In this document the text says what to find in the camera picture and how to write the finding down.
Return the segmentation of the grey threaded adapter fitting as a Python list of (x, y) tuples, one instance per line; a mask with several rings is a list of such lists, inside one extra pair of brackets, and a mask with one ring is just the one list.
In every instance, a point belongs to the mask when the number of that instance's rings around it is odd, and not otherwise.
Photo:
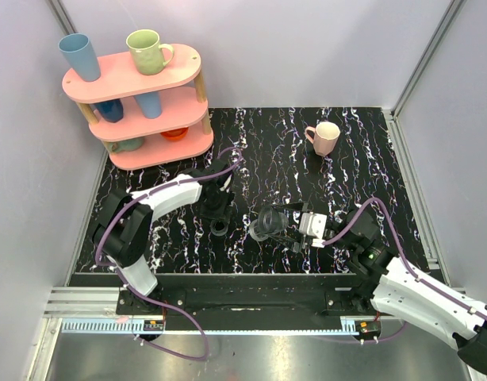
[(228, 231), (228, 222), (226, 220), (213, 220), (210, 223), (210, 231), (212, 235), (222, 237)]

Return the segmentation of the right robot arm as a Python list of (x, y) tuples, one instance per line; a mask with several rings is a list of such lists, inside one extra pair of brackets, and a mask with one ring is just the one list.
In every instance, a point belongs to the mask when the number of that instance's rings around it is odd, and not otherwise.
[(349, 252), (347, 266), (360, 283), (350, 305), (357, 314), (375, 310), (393, 315), (439, 338), (469, 367), (487, 375), (487, 304), (432, 278), (409, 262), (403, 248), (379, 239), (380, 229), (365, 207), (385, 209), (378, 198), (366, 200), (333, 221), (304, 203), (262, 208), (255, 223), (258, 238), (271, 238), (294, 251), (336, 246)]

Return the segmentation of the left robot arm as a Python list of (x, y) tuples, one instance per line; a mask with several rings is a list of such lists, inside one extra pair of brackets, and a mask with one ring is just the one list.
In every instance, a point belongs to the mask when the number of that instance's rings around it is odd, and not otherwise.
[(228, 231), (229, 207), (234, 194), (229, 190), (232, 170), (229, 164), (215, 159), (204, 170), (191, 168), (164, 184), (164, 188), (127, 193), (112, 191), (97, 221), (89, 228), (90, 239), (98, 245), (111, 221), (130, 202), (109, 232), (102, 254), (136, 290), (133, 305), (143, 314), (153, 314), (160, 307), (159, 282), (144, 257), (151, 224), (162, 216), (187, 205), (199, 205), (199, 217), (210, 221), (210, 231), (220, 237)]

